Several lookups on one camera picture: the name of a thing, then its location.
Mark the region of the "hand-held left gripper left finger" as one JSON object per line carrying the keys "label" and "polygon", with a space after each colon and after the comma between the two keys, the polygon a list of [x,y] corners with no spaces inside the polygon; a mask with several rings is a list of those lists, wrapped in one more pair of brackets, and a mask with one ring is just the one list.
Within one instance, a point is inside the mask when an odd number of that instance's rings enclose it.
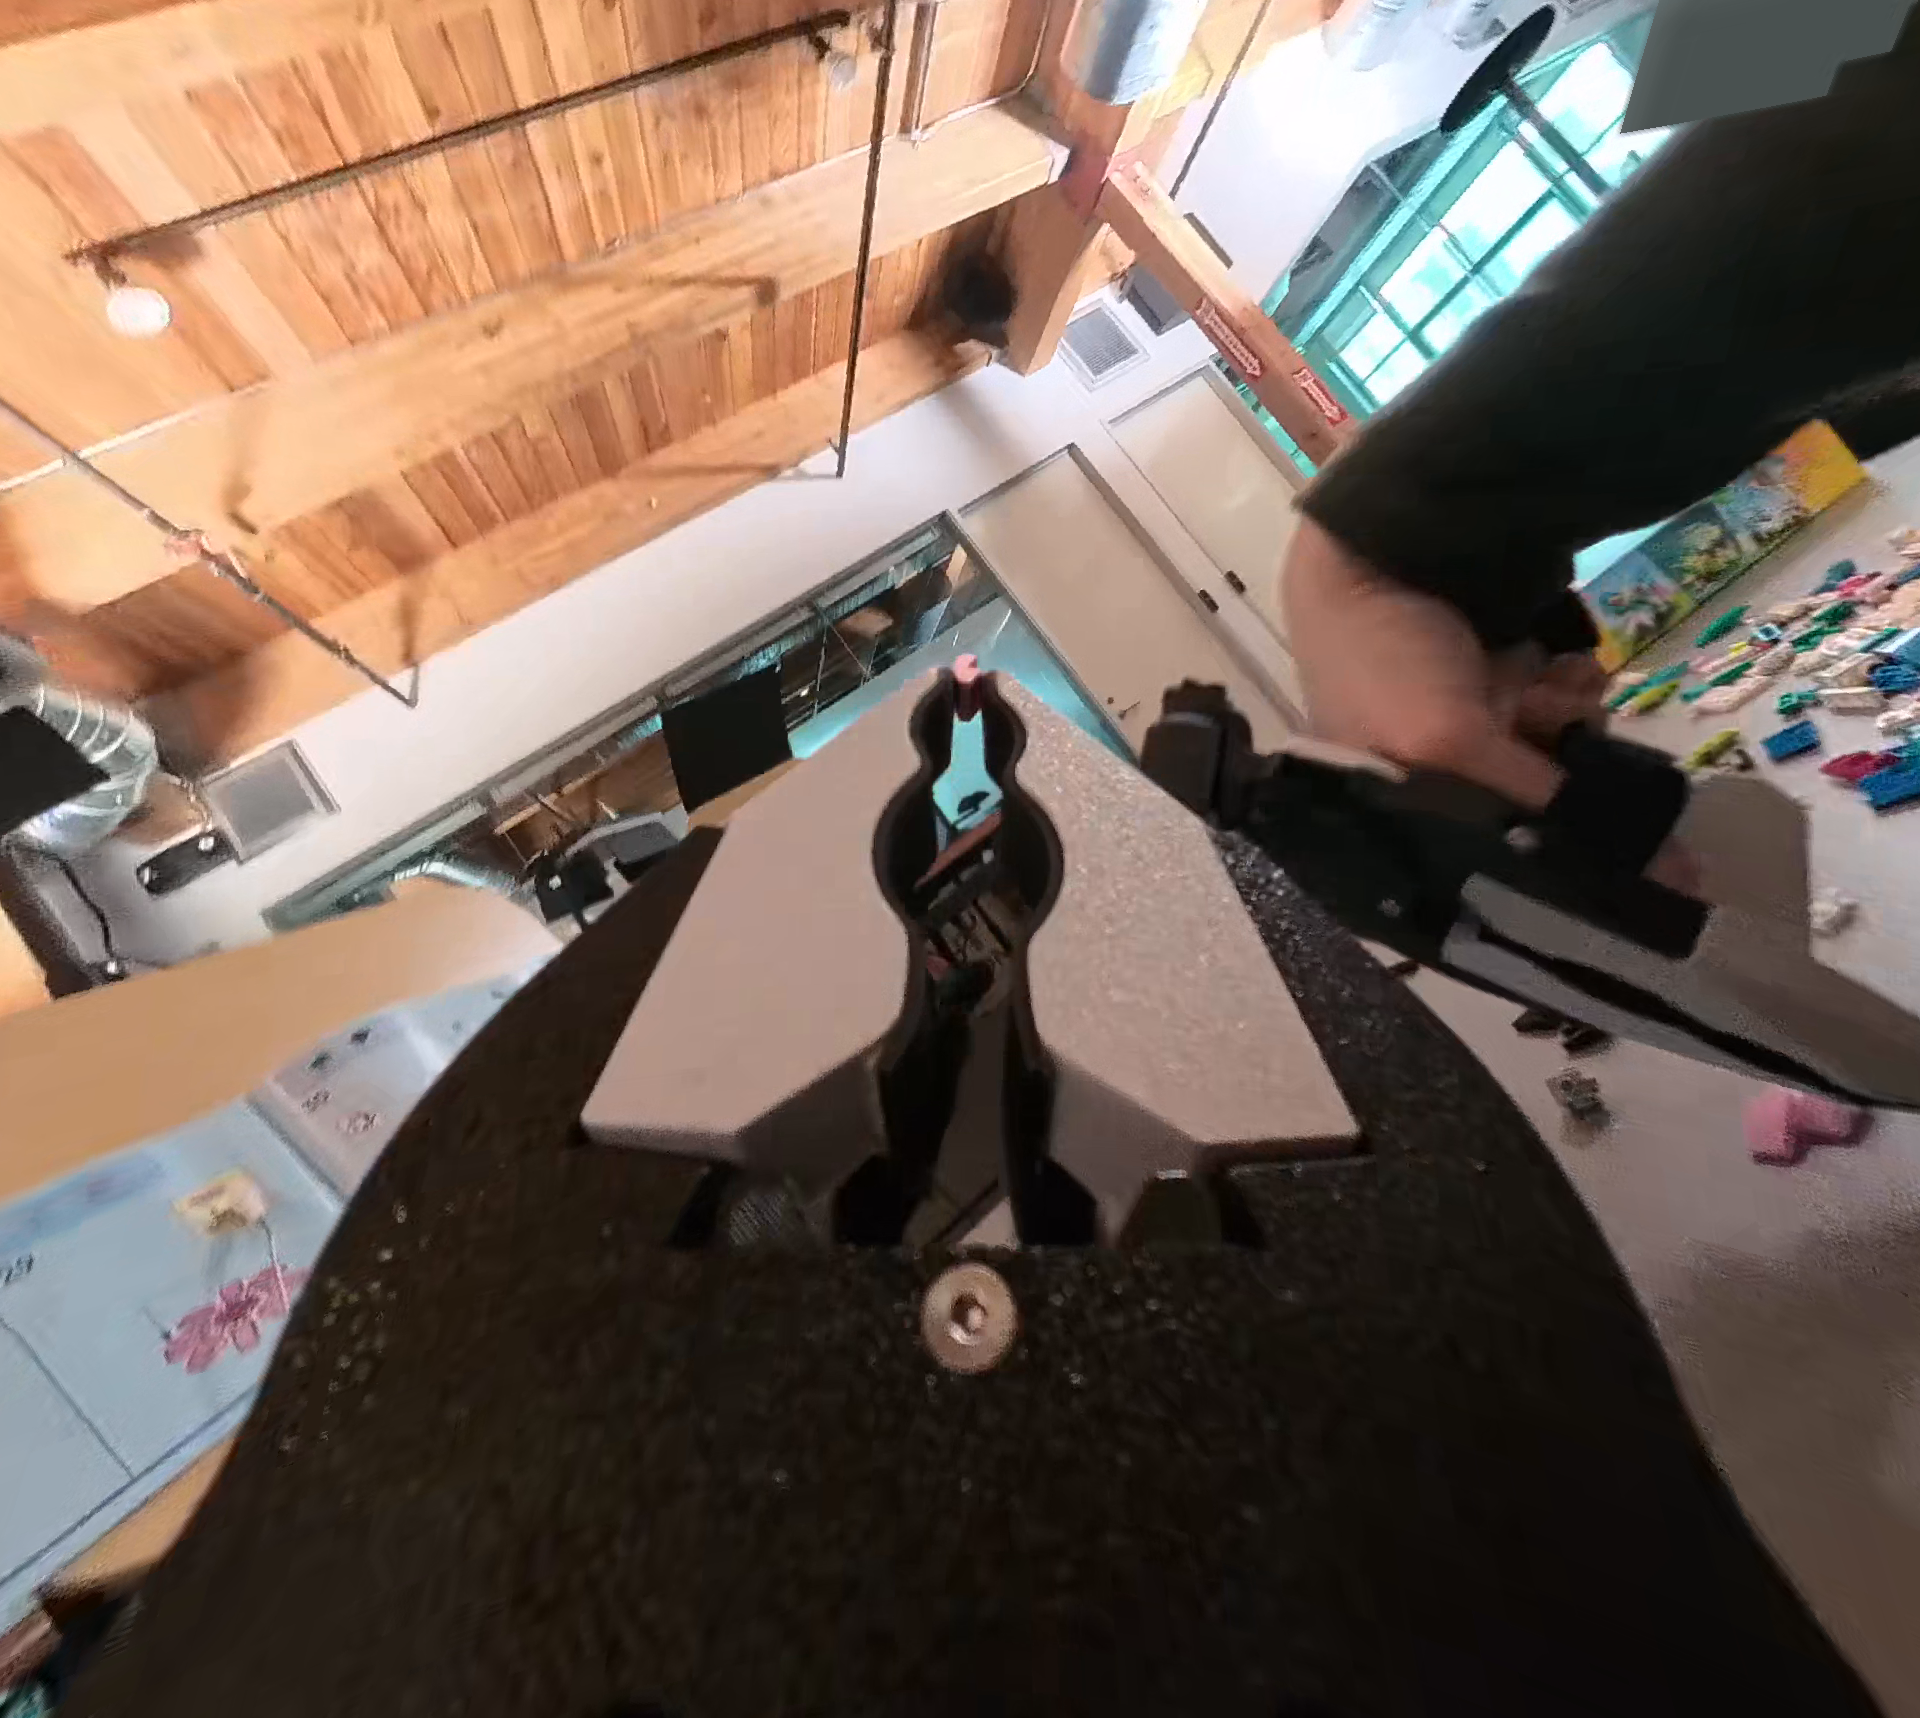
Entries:
{"label": "hand-held left gripper left finger", "polygon": [[592,1143],[785,1185],[838,1242],[907,1238],[953,1105],[910,895],[963,714],[964,668],[937,668],[733,811],[582,1107]]}

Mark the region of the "building instruction booklet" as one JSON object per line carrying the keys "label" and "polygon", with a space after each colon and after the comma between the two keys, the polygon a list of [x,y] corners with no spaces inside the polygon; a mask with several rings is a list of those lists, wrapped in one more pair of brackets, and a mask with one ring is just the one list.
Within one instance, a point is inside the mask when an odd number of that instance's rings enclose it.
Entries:
{"label": "building instruction booklet", "polygon": [[332,1228],[541,967],[359,1018],[3,1215],[3,1613],[228,1441]]}

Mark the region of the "grey desk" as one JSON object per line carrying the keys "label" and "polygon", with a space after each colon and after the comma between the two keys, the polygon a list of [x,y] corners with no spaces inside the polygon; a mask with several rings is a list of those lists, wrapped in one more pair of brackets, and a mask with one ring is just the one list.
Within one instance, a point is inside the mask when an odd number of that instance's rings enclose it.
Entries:
{"label": "grey desk", "polygon": [[[1783,546],[1724,604],[1802,598],[1841,560],[1888,566],[1916,526],[1916,440]],[[1818,759],[1758,761],[1808,815],[1813,879],[1856,903],[1820,955],[1916,1008],[1916,810],[1877,815]],[[1570,1070],[1519,1008],[1422,972],[1409,982],[1525,1110],[1648,1309],[1740,1507],[1884,1713],[1918,1713],[1918,1125],[1877,1112],[1847,1148],[1754,1160],[1758,1085],[1616,1043],[1578,1057],[1606,1105],[1574,1124]]]}

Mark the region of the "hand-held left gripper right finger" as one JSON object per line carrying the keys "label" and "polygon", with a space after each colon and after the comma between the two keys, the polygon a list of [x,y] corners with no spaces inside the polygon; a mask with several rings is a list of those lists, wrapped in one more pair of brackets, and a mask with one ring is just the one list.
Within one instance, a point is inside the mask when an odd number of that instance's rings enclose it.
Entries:
{"label": "hand-held left gripper right finger", "polygon": [[1268,1250],[1240,1173],[1363,1130],[1213,831],[1020,680],[979,680],[1020,919],[983,1250]]}

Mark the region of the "person's right hand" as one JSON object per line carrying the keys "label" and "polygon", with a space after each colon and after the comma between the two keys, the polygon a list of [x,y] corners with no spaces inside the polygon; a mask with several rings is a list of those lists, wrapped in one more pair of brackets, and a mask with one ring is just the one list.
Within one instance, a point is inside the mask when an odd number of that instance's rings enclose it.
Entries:
{"label": "person's right hand", "polygon": [[1308,726],[1334,745],[1541,811],[1565,785],[1567,731],[1604,717],[1594,651],[1532,639],[1493,651],[1452,605],[1387,578],[1311,518],[1289,541],[1278,595]]}

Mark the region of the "black panel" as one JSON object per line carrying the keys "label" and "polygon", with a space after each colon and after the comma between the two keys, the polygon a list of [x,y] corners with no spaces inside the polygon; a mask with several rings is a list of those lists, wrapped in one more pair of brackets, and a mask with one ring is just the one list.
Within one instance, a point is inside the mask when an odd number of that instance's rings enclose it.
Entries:
{"label": "black panel", "polygon": [[661,709],[681,806],[699,814],[795,759],[779,663],[737,673]]}

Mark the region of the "pink petal brick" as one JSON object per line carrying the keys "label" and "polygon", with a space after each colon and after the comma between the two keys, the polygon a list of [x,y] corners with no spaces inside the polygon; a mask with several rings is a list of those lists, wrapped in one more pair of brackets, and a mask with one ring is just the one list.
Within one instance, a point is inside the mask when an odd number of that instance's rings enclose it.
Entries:
{"label": "pink petal brick", "polygon": [[1743,1110],[1749,1158],[1788,1170],[1820,1150],[1858,1145],[1872,1125],[1867,1105],[1838,1102],[1790,1085],[1768,1085]]}

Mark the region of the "black round lamp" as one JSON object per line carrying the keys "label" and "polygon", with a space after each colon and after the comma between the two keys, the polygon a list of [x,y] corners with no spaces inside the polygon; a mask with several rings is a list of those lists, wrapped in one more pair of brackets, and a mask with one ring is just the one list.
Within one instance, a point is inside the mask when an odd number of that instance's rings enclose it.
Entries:
{"label": "black round lamp", "polygon": [[1507,30],[1460,84],[1439,118],[1437,129],[1452,138],[1501,106],[1521,114],[1525,122],[1536,122],[1541,110],[1525,90],[1523,72],[1536,60],[1554,24],[1556,12],[1545,3]]}

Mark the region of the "large window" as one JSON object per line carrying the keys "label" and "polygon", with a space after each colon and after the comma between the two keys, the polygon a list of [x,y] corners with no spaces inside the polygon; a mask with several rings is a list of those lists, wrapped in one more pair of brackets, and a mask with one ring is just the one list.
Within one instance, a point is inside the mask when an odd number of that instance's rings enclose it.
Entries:
{"label": "large window", "polygon": [[1661,127],[1622,132],[1648,26],[1636,16],[1521,74],[1587,174],[1507,98],[1356,172],[1264,299],[1345,410],[1382,410],[1667,144]]}

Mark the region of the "person's right forearm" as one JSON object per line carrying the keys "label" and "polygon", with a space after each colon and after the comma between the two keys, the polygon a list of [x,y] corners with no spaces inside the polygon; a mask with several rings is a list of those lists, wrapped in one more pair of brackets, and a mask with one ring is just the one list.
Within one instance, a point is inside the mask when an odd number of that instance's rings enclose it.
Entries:
{"label": "person's right forearm", "polygon": [[1494,651],[1594,649],[1572,561],[1723,490],[1813,419],[1916,440],[1916,42],[1808,102],[1672,134],[1365,421],[1321,536]]}

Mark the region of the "pile of colourful bricks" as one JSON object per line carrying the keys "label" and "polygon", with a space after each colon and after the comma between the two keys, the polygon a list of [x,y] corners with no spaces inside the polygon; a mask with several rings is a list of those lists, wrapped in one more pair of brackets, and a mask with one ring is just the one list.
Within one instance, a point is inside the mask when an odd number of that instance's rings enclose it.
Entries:
{"label": "pile of colourful bricks", "polygon": [[1872,815],[1918,806],[1918,529],[1881,561],[1836,560],[1768,605],[1712,616],[1689,656],[1622,672],[1606,709],[1694,726],[1694,775],[1788,767],[1822,775]]}

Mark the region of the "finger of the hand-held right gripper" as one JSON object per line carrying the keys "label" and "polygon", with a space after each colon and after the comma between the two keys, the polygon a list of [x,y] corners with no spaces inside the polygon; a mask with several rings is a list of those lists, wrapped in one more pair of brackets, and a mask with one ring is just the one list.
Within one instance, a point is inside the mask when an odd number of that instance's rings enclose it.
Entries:
{"label": "finger of the hand-held right gripper", "polygon": [[1806,806],[1760,774],[1700,774],[1677,841],[1708,906],[1693,955],[1663,962],[1663,1001],[1863,1001],[1814,950]]}
{"label": "finger of the hand-held right gripper", "polygon": [[1618,1038],[1754,1082],[1918,1107],[1918,1022],[1843,974],[1798,921],[1706,906],[1683,955],[1486,874],[1467,879],[1442,970]]}

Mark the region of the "glass partition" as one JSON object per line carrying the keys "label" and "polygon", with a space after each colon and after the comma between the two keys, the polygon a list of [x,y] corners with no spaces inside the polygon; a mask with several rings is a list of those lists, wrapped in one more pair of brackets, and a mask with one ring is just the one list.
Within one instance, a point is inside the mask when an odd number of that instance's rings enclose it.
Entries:
{"label": "glass partition", "polygon": [[267,925],[294,932],[413,883],[492,892],[553,921],[574,856],[596,850],[613,883],[633,879],[654,828],[676,841],[696,811],[804,759],[959,656],[1124,749],[1117,708],[1093,698],[959,523],[940,518],[271,903]]}

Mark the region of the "wall air vent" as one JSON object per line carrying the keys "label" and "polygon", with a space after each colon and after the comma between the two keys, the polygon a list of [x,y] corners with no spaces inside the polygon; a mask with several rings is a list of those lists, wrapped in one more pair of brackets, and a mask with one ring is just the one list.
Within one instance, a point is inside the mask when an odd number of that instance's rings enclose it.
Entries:
{"label": "wall air vent", "polygon": [[304,751],[289,738],[234,761],[199,784],[205,818],[238,861],[255,861],[341,806]]}
{"label": "wall air vent", "polygon": [[1149,362],[1138,314],[1113,294],[1099,294],[1068,318],[1058,339],[1058,360],[1091,392],[1135,373]]}

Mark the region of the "colourful toy brick box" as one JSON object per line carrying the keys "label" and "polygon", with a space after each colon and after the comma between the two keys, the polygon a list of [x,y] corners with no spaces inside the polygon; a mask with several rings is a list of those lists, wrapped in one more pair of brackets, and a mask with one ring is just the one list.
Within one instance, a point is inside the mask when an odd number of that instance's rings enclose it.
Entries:
{"label": "colourful toy brick box", "polygon": [[1601,668],[1627,668],[1864,482],[1861,458],[1813,421],[1670,518],[1584,546],[1572,590],[1594,624]]}

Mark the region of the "white door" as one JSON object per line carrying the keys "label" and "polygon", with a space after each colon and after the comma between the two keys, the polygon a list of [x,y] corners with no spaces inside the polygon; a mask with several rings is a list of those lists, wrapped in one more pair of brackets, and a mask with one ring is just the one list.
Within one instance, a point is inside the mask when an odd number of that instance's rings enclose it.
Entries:
{"label": "white door", "polygon": [[1117,745],[1140,756],[1166,694],[1224,690],[1259,747],[1299,730],[1277,675],[1227,622],[1224,579],[1189,564],[1074,446],[957,509],[964,541]]}
{"label": "white door", "polygon": [[1213,369],[1163,385],[1111,421],[1117,446],[1284,648],[1284,560],[1300,482]]}

